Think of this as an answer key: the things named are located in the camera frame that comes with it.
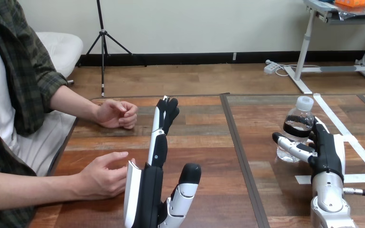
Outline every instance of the power strip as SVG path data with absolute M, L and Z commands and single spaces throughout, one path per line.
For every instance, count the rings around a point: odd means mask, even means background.
M 279 64 L 275 63 L 275 62 L 270 62 L 268 64 L 268 66 L 266 66 L 264 68 L 264 72 L 267 73 L 267 74 L 273 74 L 276 72 L 276 70 L 279 69 Z

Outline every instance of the plaid shirt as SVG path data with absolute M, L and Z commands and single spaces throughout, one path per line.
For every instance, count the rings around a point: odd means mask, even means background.
M 16 110 L 15 128 L 20 135 L 38 130 L 49 101 L 66 79 L 56 72 L 49 54 L 27 24 L 17 0 L 0 0 L 0 56 L 6 68 L 11 104 Z M 0 137 L 0 172 L 35 176 L 35 172 L 15 156 Z M 25 227 L 34 208 L 0 211 L 0 228 Z

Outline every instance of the forearm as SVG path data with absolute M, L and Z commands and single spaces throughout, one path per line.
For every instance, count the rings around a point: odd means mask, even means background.
M 0 173 L 0 210 L 81 200 L 76 175 L 29 177 Z
M 61 86 L 52 96 L 50 107 L 82 119 L 96 121 L 98 105 L 73 92 L 66 86 Z

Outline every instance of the person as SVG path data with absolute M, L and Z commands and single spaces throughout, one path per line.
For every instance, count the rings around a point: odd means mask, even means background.
M 136 113 L 133 104 L 98 106 L 70 90 L 17 0 L 0 0 L 0 227 L 27 226 L 36 205 L 122 193 L 127 168 L 108 165 L 127 152 L 98 157 L 75 175 L 46 175 L 76 117 L 132 129 Z

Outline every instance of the white chair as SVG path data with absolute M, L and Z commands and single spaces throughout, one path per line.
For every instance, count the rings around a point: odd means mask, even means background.
M 72 34 L 57 32 L 37 32 L 37 36 L 47 49 L 55 69 L 68 78 L 82 54 L 82 40 Z M 68 83 L 74 84 L 74 81 L 69 80 Z

